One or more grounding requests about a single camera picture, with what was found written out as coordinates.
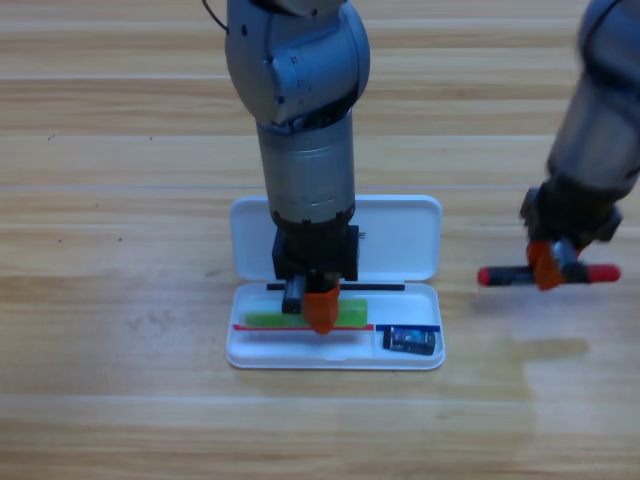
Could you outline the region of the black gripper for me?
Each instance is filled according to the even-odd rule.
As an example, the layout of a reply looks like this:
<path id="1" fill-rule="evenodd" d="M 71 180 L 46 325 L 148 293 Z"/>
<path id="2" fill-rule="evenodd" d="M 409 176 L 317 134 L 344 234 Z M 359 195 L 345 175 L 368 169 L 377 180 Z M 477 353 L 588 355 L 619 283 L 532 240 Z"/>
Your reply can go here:
<path id="1" fill-rule="evenodd" d="M 584 186 L 552 176 L 525 195 L 520 218 L 527 229 L 527 260 L 539 290 L 565 283 L 551 245 L 567 241 L 577 252 L 593 242 L 610 241 L 622 221 L 615 190 Z"/>
<path id="2" fill-rule="evenodd" d="M 282 312 L 300 314 L 318 334 L 330 333 L 339 316 L 341 280 L 359 277 L 357 225 L 328 229 L 276 231 L 272 260 L 277 280 L 283 280 Z"/>

